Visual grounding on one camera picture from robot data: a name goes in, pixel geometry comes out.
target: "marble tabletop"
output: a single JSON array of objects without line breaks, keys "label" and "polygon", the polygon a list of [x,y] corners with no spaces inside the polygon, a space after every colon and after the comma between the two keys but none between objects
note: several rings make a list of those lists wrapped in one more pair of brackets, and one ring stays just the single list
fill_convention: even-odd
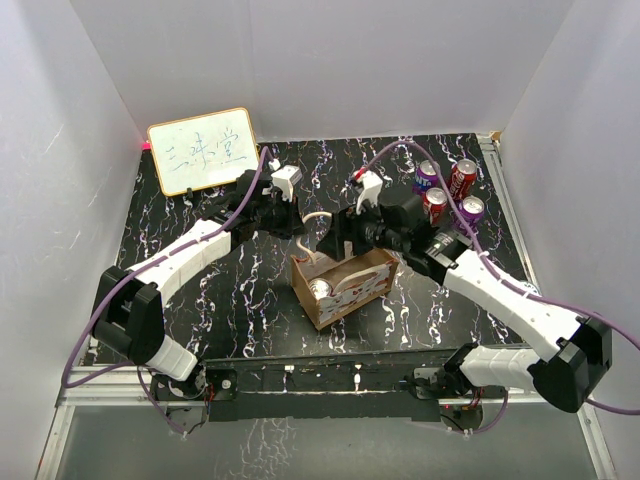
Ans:
[{"label": "marble tabletop", "polygon": [[[398,137],[319,140],[266,144],[283,164],[301,168],[296,186],[302,214],[337,211],[354,203],[346,180],[376,152]],[[491,258],[516,278],[524,279],[514,241],[476,136],[401,137],[424,146],[447,174],[462,158],[478,163],[473,193],[486,205],[479,225],[481,244]],[[376,170],[385,186],[411,188],[417,153],[400,148]],[[118,265],[136,264],[169,245],[206,215],[225,187],[195,192],[194,198],[167,198],[161,191],[151,154],[143,153],[122,237]],[[326,231],[324,219],[311,223],[305,239],[313,247]],[[470,300],[415,274],[403,263],[392,291],[318,332],[290,286],[289,255],[299,253],[293,241],[259,233],[196,275],[167,304],[166,331],[196,355],[310,355],[371,350],[455,348],[477,341],[485,345],[515,343],[517,335]],[[108,348],[90,349],[84,364],[120,361]]]}]

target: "small whiteboard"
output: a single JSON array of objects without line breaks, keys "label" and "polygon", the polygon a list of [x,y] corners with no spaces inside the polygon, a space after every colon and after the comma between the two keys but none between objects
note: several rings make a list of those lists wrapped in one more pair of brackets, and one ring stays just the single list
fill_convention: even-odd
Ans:
[{"label": "small whiteboard", "polygon": [[258,167],[244,108],[152,125],[147,133],[160,188],[168,197],[234,182]]}]

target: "gray wall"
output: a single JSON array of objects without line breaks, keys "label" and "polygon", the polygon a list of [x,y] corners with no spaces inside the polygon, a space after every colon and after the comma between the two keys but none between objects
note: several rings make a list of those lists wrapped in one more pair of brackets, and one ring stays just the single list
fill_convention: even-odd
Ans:
[{"label": "gray wall", "polygon": [[0,2],[0,478],[33,478],[140,137],[66,0]]},{"label": "gray wall", "polygon": [[[545,293],[640,335],[640,4],[579,0],[504,132],[503,162]],[[619,337],[598,400],[640,408],[640,354]],[[640,419],[601,413],[621,478]]]},{"label": "gray wall", "polygon": [[259,139],[500,130],[572,0],[72,0],[143,134],[246,106]]}]

